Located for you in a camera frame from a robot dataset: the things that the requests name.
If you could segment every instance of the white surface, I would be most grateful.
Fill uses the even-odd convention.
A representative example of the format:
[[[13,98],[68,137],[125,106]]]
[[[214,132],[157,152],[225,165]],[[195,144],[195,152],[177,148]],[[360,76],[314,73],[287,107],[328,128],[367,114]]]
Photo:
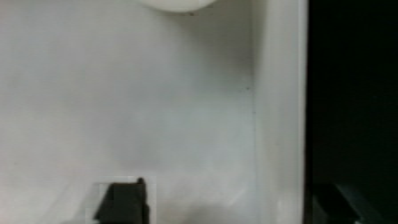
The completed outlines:
[[[305,0],[253,0],[260,223],[301,223]]]
[[[100,175],[156,177],[157,223],[257,223],[250,48],[244,0],[0,1],[1,224],[67,223]]]
[[[152,8],[170,12],[189,12],[205,7],[214,0],[138,0]]]

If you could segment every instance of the black background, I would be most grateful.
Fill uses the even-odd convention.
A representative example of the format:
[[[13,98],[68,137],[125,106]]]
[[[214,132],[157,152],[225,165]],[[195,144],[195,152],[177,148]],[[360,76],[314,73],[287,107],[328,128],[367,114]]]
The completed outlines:
[[[308,180],[398,223],[398,1],[308,0]]]

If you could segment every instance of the white curved surface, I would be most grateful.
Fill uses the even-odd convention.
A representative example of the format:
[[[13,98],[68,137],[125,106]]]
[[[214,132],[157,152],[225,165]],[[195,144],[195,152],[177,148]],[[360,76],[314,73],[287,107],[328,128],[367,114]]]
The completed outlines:
[[[191,12],[216,0],[138,0],[154,9],[168,12]]]

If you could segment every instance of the black object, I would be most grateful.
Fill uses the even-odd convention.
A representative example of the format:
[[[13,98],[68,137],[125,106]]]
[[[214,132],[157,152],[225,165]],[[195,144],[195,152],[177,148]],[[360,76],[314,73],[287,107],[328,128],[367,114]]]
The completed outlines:
[[[312,186],[312,224],[355,224],[358,215],[333,184]]]
[[[148,224],[145,182],[109,184],[93,219],[100,224]]]

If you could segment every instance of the round white object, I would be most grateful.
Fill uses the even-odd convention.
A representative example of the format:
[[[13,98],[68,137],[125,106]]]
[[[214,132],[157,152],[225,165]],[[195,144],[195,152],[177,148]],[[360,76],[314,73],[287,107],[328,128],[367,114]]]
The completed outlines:
[[[189,12],[205,7],[216,0],[138,0],[154,9],[168,12]]]

